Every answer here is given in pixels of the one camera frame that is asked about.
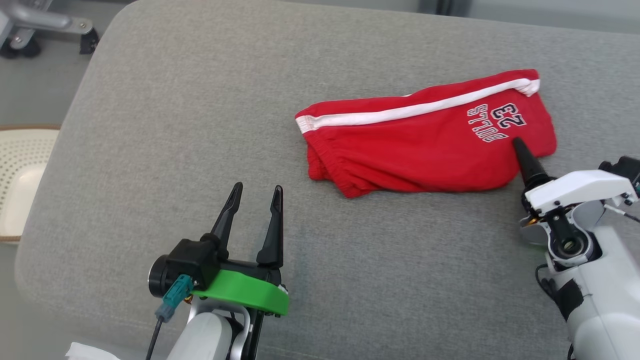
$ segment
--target red shorts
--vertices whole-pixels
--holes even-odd
[[[511,140],[535,156],[556,150],[535,70],[513,70],[409,96],[320,102],[296,115],[309,177],[346,197],[373,190],[469,192],[518,173]]]

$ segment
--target teal connector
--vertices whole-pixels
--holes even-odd
[[[178,305],[193,291],[193,280],[188,275],[180,275],[162,297],[162,305],[156,310],[156,318],[169,322]]]

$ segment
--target caster wheel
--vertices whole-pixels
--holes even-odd
[[[20,51],[11,47],[11,40],[6,39],[2,44],[2,48],[0,48],[0,56],[5,59],[15,59]]]
[[[38,45],[36,40],[32,38],[27,43],[27,46],[23,47],[19,51],[25,58],[34,58],[40,54],[40,45]]]
[[[88,33],[80,36],[80,55],[93,54],[99,41],[100,37],[95,29],[91,29]]]

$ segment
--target black tape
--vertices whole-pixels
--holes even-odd
[[[565,321],[569,318],[571,312],[584,302],[580,286],[573,279],[556,291],[554,298]]]

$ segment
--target perforated basket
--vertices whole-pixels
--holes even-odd
[[[0,241],[20,240],[59,129],[0,126]]]

